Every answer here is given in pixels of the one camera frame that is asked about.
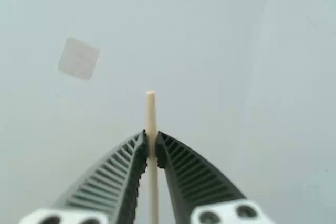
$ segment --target sticky note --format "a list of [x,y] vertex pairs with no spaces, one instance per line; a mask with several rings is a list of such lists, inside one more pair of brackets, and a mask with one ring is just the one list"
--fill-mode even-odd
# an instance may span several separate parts
[[74,38],[68,38],[59,61],[59,71],[90,80],[95,70],[99,49]]

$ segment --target wooden stick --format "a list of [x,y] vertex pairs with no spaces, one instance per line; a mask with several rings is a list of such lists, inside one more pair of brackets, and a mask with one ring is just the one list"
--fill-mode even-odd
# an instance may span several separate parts
[[156,128],[156,111],[155,111],[155,92],[147,91],[147,124],[146,135],[148,144],[147,171],[149,178],[149,206],[151,224],[159,224],[159,190],[157,181],[158,162],[156,160],[155,145],[158,130]]

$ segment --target white backdrop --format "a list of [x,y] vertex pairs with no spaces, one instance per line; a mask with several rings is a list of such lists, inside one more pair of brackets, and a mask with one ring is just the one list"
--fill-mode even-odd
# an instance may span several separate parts
[[[48,206],[158,124],[278,223],[333,223],[335,0],[0,0],[0,220]],[[90,81],[57,65],[100,49]],[[148,223],[145,176],[136,223]],[[160,220],[174,223],[164,173]]]

